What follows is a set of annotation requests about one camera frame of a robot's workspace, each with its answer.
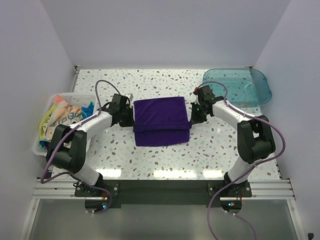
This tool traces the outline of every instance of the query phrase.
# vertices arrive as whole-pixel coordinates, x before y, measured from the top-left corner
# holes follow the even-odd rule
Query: speckled white tabletop
[[[113,83],[121,94],[132,93],[134,100],[184,96],[188,118],[192,91],[202,83],[204,69],[82,69],[74,92],[94,94],[100,79]],[[98,87],[101,103],[112,99],[115,90],[106,83]],[[259,108],[243,108],[260,115]],[[208,117],[207,123],[190,130],[188,143],[165,147],[137,147],[132,127],[115,125],[91,140],[86,163],[102,173],[104,179],[223,179],[238,156],[237,133],[223,120]],[[61,172],[54,168],[53,174]],[[280,179],[276,161],[258,166],[249,180]]]

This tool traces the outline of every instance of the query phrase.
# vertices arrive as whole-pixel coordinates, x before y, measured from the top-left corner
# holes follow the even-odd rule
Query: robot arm
[[[240,109],[238,111],[243,113],[242,115],[235,112],[228,107],[232,104],[229,101],[225,102],[221,96],[215,97],[209,86],[196,88],[194,94],[197,95],[197,99],[195,103],[192,103],[192,124],[205,122],[207,121],[207,115],[210,115],[224,120],[237,130],[239,157],[233,167],[224,175],[225,184],[241,176],[255,164],[255,161],[265,159],[275,152],[276,146],[269,125],[246,117],[253,117],[253,115],[246,114]],[[264,115],[258,118],[268,121],[268,118]],[[239,179],[236,184],[244,183],[247,179],[248,174]]]
[[[133,126],[133,109],[130,106],[133,98],[132,94],[129,97],[115,94],[108,108],[106,106],[102,107],[95,113],[96,117],[91,120],[86,121],[85,119],[69,126],[58,125],[54,130],[46,160],[49,161],[61,139],[76,128],[64,141],[64,144],[71,142],[70,147],[61,146],[56,152],[52,164],[69,171],[89,185],[101,186],[102,175],[85,163],[87,141],[114,124],[120,124],[122,127]]]

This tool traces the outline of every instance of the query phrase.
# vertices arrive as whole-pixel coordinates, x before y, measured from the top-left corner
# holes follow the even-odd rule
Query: plastic basket
[[[53,105],[53,102],[54,102],[56,95],[57,94],[52,95],[49,98],[42,116],[44,116],[50,110],[50,108]],[[95,113],[98,108],[96,95],[93,95],[93,94],[78,94],[78,93],[74,93],[74,92],[66,92],[66,93],[59,93],[58,95],[63,97],[64,100],[67,103],[69,103],[70,105],[80,107],[80,108],[81,107],[88,107],[90,102],[93,102],[94,103],[93,113]],[[39,136],[39,133],[37,132],[33,146],[32,146],[32,151],[35,155],[46,156],[47,150],[45,148],[42,148],[39,145],[39,141],[40,141],[40,136]],[[86,151],[88,151],[88,149],[89,149],[90,141],[91,140],[89,139],[86,143]]]

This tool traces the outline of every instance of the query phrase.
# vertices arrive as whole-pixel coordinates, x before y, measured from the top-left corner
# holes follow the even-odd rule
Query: transparent blue bin
[[[208,70],[203,83],[216,81],[228,88],[227,99],[237,107],[255,107],[270,101],[270,91],[266,76],[251,68],[217,68]],[[222,86],[208,83],[215,96],[224,96]]]

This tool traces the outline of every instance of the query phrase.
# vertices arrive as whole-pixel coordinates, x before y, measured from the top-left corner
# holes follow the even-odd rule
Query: purple towel
[[[189,141],[191,124],[183,96],[135,101],[134,122],[138,147],[161,147]]]

